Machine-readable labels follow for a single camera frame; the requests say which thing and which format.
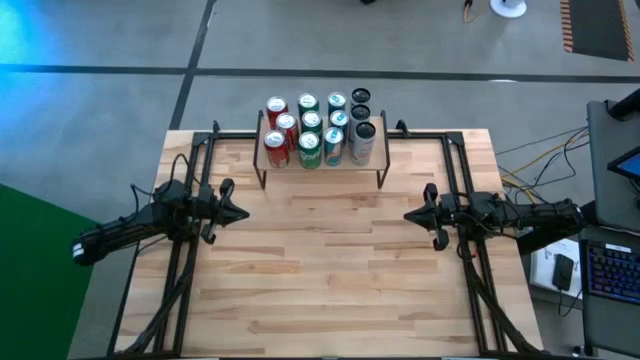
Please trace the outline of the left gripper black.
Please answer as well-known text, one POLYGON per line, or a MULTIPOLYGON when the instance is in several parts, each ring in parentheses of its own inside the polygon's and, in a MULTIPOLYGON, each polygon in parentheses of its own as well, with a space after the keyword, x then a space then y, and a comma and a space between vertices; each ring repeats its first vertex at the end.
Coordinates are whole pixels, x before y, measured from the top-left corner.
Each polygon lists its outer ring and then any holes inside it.
POLYGON ((234 205, 231 201, 234 187, 234 181, 231 178, 225 178, 219 187, 220 197, 214 194, 209 184, 204 184, 199 189, 198 217, 209 221, 201 231, 201 237, 207 244, 213 244, 215 241, 216 225, 226 227, 249 217, 246 210, 234 205))

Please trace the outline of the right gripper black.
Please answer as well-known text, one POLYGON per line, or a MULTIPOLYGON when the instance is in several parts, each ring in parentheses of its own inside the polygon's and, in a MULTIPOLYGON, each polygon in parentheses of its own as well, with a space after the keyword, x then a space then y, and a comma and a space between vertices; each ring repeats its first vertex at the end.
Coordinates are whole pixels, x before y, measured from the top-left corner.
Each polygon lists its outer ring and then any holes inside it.
POLYGON ((455 226, 455 213, 460 209, 457 193, 444 193, 438 200, 438 189, 435 183, 427 183, 423 192, 425 204, 404 214, 404 219, 427 231, 434 231, 433 246, 436 251, 443 251, 449 245, 449 234, 444 225, 455 226))

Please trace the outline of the red Darth Vader cola can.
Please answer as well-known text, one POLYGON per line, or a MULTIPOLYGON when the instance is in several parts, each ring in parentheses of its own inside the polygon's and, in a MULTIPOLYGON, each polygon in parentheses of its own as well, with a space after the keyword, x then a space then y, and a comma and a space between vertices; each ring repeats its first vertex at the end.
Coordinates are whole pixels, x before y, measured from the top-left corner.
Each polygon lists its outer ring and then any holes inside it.
POLYGON ((285 135, 279 130, 270 130, 264 136, 264 148, 273 168, 285 168, 290 162, 285 135))

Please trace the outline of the green Sprite can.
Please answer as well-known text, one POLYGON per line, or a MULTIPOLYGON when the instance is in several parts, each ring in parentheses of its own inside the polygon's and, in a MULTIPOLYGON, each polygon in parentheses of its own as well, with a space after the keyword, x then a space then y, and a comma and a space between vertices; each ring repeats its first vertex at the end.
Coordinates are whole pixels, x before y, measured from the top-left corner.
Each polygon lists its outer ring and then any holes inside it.
POLYGON ((319 137, 322 136, 323 119, 322 116, 314 110, 306 111, 301 116, 302 132, 313 132, 319 137))
POLYGON ((318 111, 319 100, 316 95, 305 92, 298 97, 297 106, 301 115, 308 111, 318 111))
POLYGON ((304 132, 299 137, 298 151, 300 164, 305 169, 315 169, 321 164, 321 141, 312 131, 304 132))

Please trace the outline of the wooden shelf black legs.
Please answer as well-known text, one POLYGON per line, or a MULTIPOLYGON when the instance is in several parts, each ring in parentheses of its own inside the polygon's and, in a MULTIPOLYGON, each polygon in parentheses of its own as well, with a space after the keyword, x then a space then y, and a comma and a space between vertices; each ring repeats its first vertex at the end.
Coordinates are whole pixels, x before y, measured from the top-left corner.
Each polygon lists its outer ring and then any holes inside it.
MULTIPOLYGON (((321 153, 321 164, 315 168, 315 171, 375 171, 377 186, 381 188, 390 167, 386 112, 382 110, 379 116, 371 117, 370 122, 376 127, 376 135, 368 164, 362 166, 356 165, 351 158, 350 150, 344 148, 341 163, 336 166, 327 165, 324 160, 324 153, 321 153)), ((264 146, 264 136, 268 131, 270 131, 269 122, 265 118, 263 111, 260 110, 256 124, 253 167, 262 189, 266 187, 266 175, 268 173, 311 172, 311 169, 302 167, 298 153, 290 154, 290 161, 286 167, 272 167, 264 146)))

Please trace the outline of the white paper sheet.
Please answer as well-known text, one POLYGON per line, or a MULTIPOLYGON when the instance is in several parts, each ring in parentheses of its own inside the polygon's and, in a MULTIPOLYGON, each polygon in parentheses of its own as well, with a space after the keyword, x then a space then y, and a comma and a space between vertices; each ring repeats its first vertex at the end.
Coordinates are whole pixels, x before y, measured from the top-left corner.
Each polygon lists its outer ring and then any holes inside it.
POLYGON ((564 300, 578 297, 582 299, 581 264, 579 243, 571 239, 562 239, 531 255, 529 270, 529 285, 534 298, 549 302, 556 302, 559 295, 564 300), (556 257, 563 255, 574 262, 571 273, 571 283, 567 291, 560 291, 553 283, 556 257))

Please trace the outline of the black phone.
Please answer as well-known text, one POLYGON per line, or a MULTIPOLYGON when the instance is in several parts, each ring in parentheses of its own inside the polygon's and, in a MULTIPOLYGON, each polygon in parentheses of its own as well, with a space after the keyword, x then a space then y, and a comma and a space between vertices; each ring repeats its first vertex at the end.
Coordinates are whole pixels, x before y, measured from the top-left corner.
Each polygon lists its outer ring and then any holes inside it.
POLYGON ((559 291, 569 291, 571 287, 575 262, 562 254, 555 256, 552 284, 559 291))

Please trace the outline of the grey desk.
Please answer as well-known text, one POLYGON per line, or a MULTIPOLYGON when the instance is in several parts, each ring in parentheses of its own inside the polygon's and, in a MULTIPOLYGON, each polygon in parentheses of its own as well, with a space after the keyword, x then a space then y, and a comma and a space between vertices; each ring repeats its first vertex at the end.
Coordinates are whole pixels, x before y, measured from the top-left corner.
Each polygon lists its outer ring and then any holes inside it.
MULTIPOLYGON (((640 146, 640 113, 618 121, 606 101, 587 104, 595 199, 582 207, 582 240, 640 245, 640 181, 607 169, 612 160, 640 146)), ((588 295, 583 288, 585 352, 595 348, 640 358, 640 305, 588 295)))

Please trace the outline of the black keyboard blue backlight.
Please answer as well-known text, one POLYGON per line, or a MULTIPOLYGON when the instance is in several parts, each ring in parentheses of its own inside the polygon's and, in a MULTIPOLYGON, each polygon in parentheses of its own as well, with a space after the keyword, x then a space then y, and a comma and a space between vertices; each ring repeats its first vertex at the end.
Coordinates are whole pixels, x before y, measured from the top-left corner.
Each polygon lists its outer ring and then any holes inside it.
POLYGON ((640 245, 580 242, 584 291, 640 305, 640 245))

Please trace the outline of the green floor mat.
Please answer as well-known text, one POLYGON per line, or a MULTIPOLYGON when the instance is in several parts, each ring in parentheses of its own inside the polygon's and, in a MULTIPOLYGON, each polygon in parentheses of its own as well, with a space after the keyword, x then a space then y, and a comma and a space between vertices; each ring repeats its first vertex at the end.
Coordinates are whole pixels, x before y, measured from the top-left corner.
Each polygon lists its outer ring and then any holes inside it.
POLYGON ((89 218, 0 184, 0 360, 102 358, 70 353, 92 275, 71 241, 89 218))

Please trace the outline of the black screen blue display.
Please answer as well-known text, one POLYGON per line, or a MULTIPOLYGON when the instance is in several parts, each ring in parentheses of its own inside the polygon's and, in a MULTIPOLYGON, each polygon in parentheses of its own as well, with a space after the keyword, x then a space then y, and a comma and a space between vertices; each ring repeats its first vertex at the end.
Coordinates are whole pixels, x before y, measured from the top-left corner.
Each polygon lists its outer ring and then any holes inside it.
POLYGON ((609 162, 607 169, 631 180, 640 181, 640 146, 609 162))

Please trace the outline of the white round stand base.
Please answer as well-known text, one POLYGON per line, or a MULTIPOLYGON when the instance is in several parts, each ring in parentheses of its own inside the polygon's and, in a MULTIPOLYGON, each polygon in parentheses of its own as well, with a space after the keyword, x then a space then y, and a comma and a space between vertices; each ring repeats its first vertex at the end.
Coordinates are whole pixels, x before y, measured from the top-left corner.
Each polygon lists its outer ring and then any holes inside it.
POLYGON ((506 19, 523 16, 527 10, 526 0, 489 0, 491 10, 506 19))

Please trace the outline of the black pole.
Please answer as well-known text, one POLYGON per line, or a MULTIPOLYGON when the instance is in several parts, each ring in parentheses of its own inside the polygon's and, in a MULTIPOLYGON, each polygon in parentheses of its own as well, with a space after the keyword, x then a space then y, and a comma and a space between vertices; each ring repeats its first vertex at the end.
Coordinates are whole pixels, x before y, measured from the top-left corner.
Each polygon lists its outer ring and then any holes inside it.
POLYGON ((618 102, 607 100, 606 108, 612 118, 628 121, 634 114, 640 113, 640 88, 618 102))

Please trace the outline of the black mat orange striped edges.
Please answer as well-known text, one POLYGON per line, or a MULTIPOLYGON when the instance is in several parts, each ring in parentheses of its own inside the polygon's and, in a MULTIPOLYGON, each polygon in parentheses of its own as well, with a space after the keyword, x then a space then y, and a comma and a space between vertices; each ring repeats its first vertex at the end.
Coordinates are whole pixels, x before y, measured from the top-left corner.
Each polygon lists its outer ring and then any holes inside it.
POLYGON ((560 0, 560 14, 566 52, 635 61, 624 0, 560 0))

